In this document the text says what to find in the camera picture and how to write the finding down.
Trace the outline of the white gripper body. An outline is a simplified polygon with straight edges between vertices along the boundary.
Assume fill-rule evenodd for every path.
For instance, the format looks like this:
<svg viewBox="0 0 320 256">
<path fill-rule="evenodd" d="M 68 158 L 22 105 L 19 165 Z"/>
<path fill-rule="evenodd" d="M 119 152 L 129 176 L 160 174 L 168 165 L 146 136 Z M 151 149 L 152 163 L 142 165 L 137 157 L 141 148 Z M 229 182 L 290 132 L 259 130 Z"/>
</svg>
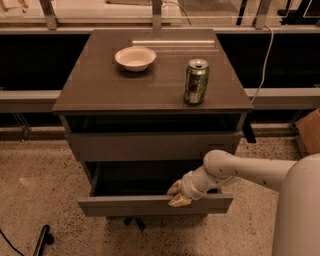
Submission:
<svg viewBox="0 0 320 256">
<path fill-rule="evenodd" d="M 206 174 L 189 171 L 181 179 L 181 193 L 187 199 L 199 200 L 207 193 L 207 185 Z"/>
</svg>

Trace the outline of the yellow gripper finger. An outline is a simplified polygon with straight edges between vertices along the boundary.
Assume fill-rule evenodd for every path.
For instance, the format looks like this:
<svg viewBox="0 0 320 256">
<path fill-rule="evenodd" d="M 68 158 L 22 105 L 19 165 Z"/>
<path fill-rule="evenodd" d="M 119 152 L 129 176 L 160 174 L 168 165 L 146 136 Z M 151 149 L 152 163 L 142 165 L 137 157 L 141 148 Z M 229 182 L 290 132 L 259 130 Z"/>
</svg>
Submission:
<svg viewBox="0 0 320 256">
<path fill-rule="evenodd" d="M 186 198 L 181 193 L 178 193 L 177 195 L 175 195 L 173 197 L 172 200 L 169 201 L 168 205 L 171 207 L 177 208 L 177 207 L 183 207 L 183 206 L 190 205 L 191 202 L 192 202 L 191 199 Z"/>
<path fill-rule="evenodd" d="M 173 185 L 168 189 L 167 194 L 168 195 L 178 195 L 181 193 L 181 180 L 177 180 L 173 183 Z"/>
</svg>

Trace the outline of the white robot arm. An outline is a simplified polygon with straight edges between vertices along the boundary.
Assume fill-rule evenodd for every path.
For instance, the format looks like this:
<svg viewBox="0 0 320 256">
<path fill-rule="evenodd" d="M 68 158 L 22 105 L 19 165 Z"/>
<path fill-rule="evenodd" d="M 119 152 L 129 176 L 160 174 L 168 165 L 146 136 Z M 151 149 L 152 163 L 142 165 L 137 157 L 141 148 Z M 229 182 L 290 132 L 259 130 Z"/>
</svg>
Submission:
<svg viewBox="0 0 320 256">
<path fill-rule="evenodd" d="M 242 178 L 279 193 L 272 256 L 320 256 L 320 154 L 298 161 L 243 158 L 222 150 L 167 191 L 172 207 L 191 204 L 211 189 Z"/>
</svg>

